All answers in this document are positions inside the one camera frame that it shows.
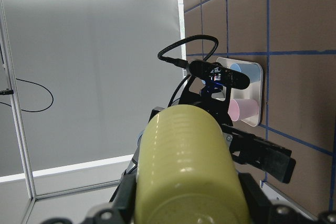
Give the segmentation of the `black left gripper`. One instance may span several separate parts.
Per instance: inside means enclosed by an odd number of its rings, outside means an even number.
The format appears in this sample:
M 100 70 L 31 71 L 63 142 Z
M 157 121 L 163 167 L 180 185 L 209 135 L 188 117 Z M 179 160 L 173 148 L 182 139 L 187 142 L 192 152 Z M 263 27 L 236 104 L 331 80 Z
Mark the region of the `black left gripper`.
M 234 162 L 251 165 L 269 173 L 282 183 L 290 183 L 296 165 L 296 160 L 291 157 L 292 151 L 254 134 L 234 128 L 228 115 L 231 88 L 226 89 L 226 98 L 220 101 L 212 98 L 212 94 L 221 92 L 222 86 L 208 81 L 197 94 L 190 91 L 190 86 L 195 79 L 194 76 L 187 74 L 173 92 L 167 106 L 188 104 L 205 110 L 215 118 L 226 139 L 231 140 L 229 141 L 229 152 Z

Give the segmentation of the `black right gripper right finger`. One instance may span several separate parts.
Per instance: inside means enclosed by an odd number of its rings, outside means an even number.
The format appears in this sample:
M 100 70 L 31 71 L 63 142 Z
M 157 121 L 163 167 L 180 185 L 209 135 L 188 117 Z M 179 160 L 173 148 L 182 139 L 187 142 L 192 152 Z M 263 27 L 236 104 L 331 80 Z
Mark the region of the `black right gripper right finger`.
M 272 206 L 271 201 L 263 193 L 251 174 L 239 173 L 238 178 L 253 222 L 268 223 L 269 210 Z

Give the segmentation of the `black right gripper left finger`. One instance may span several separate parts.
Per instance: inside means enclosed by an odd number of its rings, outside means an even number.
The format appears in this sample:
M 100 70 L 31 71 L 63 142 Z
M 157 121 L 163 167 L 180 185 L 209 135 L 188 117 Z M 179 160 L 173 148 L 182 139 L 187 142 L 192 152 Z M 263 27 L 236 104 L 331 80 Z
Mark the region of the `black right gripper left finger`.
M 111 223 L 131 223 L 135 209 L 136 174 L 126 174 L 112 201 Z

